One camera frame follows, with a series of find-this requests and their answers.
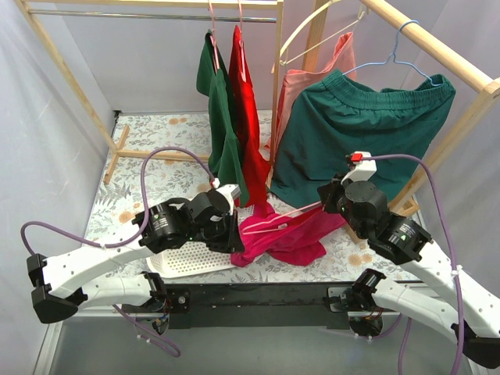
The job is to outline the pink wire hanger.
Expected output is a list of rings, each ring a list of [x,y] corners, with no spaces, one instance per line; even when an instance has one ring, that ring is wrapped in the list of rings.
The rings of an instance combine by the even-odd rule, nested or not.
[[[258,223],[251,224],[244,228],[242,230],[243,234],[258,234],[261,233],[261,230],[257,230],[257,228],[260,228],[262,226],[270,226],[276,224],[277,226],[281,225],[281,221],[285,220],[286,218],[293,218],[296,214],[302,214],[305,213],[306,211],[310,209],[314,209],[316,207],[320,206],[320,201],[311,203],[309,205],[305,205],[303,207],[299,207],[297,209],[293,209],[289,212],[282,213],[278,216],[275,216],[267,221],[260,221]]]

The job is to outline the magenta t shirt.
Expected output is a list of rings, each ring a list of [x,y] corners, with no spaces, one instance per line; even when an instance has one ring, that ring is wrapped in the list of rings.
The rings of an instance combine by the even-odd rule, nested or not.
[[[282,220],[280,226],[274,224],[257,228],[261,233],[242,233],[247,226],[278,215],[280,214],[274,211],[271,204],[266,204],[254,209],[254,213],[242,221],[239,232],[245,250],[230,256],[233,265],[245,267],[267,253],[284,263],[308,266],[327,253],[320,240],[345,225],[341,215],[329,214],[318,206],[293,218]]]

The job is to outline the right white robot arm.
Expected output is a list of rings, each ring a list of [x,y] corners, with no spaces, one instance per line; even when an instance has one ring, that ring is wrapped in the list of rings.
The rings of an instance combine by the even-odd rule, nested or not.
[[[462,341],[462,354],[478,365],[499,367],[499,299],[460,271],[419,224],[391,212],[385,194],[369,181],[334,178],[318,187],[326,213],[341,215],[378,255],[418,277],[439,295],[430,298],[403,287],[382,272],[367,269],[346,290],[345,307],[375,307],[400,312],[451,341]]]

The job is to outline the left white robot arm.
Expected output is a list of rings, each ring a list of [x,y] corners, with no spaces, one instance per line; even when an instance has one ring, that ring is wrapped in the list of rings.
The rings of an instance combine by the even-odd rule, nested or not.
[[[27,259],[34,287],[31,300],[42,323],[57,323],[79,310],[126,304],[160,311],[170,300],[160,275],[107,277],[107,273],[139,259],[172,251],[193,242],[211,252],[232,254],[245,247],[238,229],[234,202],[236,184],[197,194],[193,199],[171,198],[138,213],[110,237],[112,246],[82,246],[66,254]]]

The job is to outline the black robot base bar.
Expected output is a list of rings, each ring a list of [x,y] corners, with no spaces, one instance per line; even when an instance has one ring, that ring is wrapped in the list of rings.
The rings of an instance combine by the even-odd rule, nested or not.
[[[350,283],[170,284],[158,307],[123,305],[139,317],[166,314],[170,329],[207,327],[325,327],[376,337],[383,315],[346,306]]]

